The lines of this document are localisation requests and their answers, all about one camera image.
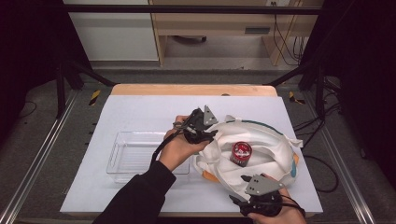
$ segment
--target human hand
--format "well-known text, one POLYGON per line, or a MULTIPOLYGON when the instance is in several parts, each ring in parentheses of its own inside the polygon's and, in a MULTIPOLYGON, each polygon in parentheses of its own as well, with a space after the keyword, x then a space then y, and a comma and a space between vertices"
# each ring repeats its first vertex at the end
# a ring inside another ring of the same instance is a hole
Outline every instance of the human hand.
MULTIPOLYGON (((288 191, 283 188, 279 190, 279 193, 283 196, 283 203, 290 203, 297 205, 293 200, 289 199, 290 195, 288 191)), ((276 217, 265 217, 261 214, 257 213, 249 213, 247 214, 248 217, 253 219, 255 224, 306 224, 305 218, 301 214, 301 212, 293 207, 283 206, 282 210, 276 217)))
MULTIPOLYGON (((177 116, 175 122, 183 122, 188 116, 177 116)), ((169 130, 165 137, 167 138, 177 130, 169 130)), ((199 144, 190 144, 187 142, 184 134, 178 134, 172 141, 165 145, 161 152, 159 161, 165 165, 170 171, 174 171, 181 163, 183 163, 192 154, 203 150, 209 141, 204 141, 199 144)))

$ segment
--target red object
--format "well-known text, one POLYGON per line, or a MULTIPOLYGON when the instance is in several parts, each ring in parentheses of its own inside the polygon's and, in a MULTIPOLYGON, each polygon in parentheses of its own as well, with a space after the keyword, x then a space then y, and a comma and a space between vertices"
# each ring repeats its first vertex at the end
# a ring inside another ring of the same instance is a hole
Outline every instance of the red object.
POLYGON ((231 149, 230 161, 233 163, 245 167, 248 165, 248 160, 251 157, 253 150, 251 146, 246 142, 236 142, 233 144, 231 149))

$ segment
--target clear plastic container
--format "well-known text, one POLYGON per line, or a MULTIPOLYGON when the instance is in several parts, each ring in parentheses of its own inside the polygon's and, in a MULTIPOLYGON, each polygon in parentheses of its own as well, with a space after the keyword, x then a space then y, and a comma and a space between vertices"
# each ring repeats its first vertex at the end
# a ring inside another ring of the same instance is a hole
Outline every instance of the clear plastic container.
MULTIPOLYGON (((134 175, 149 169, 152 153, 163 141, 163 132, 121 132, 117 134, 113 150, 108 160, 107 173, 114 182, 125 184, 134 175)), ((190 159, 178 166, 173 174, 187 175, 190 159)))

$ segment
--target white table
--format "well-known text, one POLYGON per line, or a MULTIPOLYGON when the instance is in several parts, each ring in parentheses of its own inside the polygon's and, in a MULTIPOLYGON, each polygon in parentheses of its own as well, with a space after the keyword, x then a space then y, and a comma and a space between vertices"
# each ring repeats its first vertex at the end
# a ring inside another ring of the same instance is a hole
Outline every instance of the white table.
MULTIPOLYGON (((111 150, 118 132, 157 131, 172 128, 176 115, 189 115, 198 106, 209 105, 219 121, 226 115, 256 120, 295 138, 282 98, 276 96, 192 96, 192 95, 115 95, 102 111, 85 157, 64 200, 61 212, 74 216, 101 213, 122 187, 106 173, 111 150)), ((288 187, 290 195, 307 214, 322 212, 304 157, 300 157, 299 175, 288 187)), ((179 176, 166 194, 160 216, 242 216, 220 183, 203 179, 191 166, 188 175, 179 176)))

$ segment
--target black curtain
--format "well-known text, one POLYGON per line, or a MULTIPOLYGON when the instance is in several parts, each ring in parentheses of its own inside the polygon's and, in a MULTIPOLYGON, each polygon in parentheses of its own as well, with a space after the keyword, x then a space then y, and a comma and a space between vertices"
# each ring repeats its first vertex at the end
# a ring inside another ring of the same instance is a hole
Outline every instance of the black curtain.
MULTIPOLYGON (((338 8, 341 1, 325 2, 338 8)), ((337 18, 319 17, 304 53, 315 57, 337 18)), ((377 161, 396 188, 396 1, 355 1, 320 62, 326 76, 341 80, 340 100, 346 117, 369 158, 377 161)))
MULTIPOLYGON (((26 93, 55 79, 59 63, 77 61, 92 69, 68 13, 47 10, 46 4, 63 1, 0 3, 0 143, 18 119, 26 93)), ((66 77, 79 79, 78 71, 68 69, 66 77)))

